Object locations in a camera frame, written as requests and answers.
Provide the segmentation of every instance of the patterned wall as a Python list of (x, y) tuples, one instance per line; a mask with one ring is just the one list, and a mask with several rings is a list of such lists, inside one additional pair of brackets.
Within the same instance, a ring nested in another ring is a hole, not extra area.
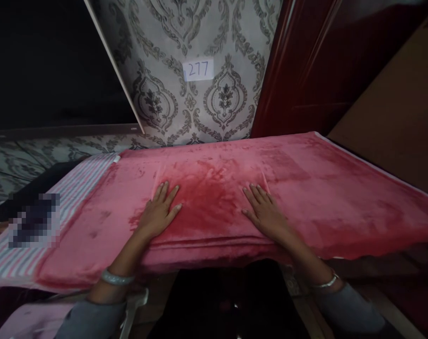
[[(0, 143), (0, 201), (56, 162), (249, 137), (281, 1), (93, 0), (146, 134)], [(198, 57), (214, 79), (186, 83)]]

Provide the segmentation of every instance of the pink striped sheet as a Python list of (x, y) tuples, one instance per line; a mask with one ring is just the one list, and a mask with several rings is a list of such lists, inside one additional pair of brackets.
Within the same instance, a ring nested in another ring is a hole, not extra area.
[[(77, 165), (47, 193), (60, 194), (60, 230), (119, 153), (94, 155)], [(33, 272), (47, 248), (8, 248), (8, 232), (0, 235), (0, 286), (40, 288)]]

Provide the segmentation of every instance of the person's right hand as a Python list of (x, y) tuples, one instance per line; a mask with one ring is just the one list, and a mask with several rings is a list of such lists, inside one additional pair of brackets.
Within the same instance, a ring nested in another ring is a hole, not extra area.
[(244, 213), (264, 235), (275, 242), (281, 242), (285, 236), (297, 236), (289, 226), (286, 217), (280, 211), (275, 199), (259, 185), (250, 185), (250, 191), (243, 188), (244, 193), (253, 207), (253, 211), (243, 209)]

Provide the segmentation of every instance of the bangle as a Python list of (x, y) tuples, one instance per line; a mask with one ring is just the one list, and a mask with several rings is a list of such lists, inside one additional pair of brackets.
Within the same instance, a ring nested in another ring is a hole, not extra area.
[(102, 271), (101, 279), (105, 282), (115, 286), (126, 286), (135, 280), (135, 276), (132, 277), (120, 277), (110, 273), (107, 268)]
[(311, 288), (314, 289), (321, 289), (321, 288), (326, 288), (326, 287), (330, 287), (334, 284), (335, 281), (337, 281), (337, 279), (339, 279), (340, 277), (335, 273), (334, 270), (332, 270), (333, 273), (333, 278), (332, 280), (330, 280), (328, 283), (322, 284), (322, 285), (312, 285)]

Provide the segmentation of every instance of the hand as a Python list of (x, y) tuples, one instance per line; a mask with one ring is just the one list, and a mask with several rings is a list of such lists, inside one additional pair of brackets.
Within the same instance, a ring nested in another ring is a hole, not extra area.
[(295, 235), (286, 217), (280, 211), (275, 199), (259, 185), (251, 184), (250, 190), (243, 188), (244, 193), (253, 207), (253, 212), (243, 209), (244, 213), (258, 230), (275, 242), (281, 243), (286, 235)]
[(175, 186), (168, 197), (165, 198), (167, 196), (168, 181), (161, 183), (157, 187), (153, 200), (147, 202), (145, 210), (140, 217), (137, 233), (141, 234), (145, 239), (151, 240), (170, 225), (182, 207), (182, 204), (178, 204), (169, 212), (170, 205), (179, 188), (179, 186)]

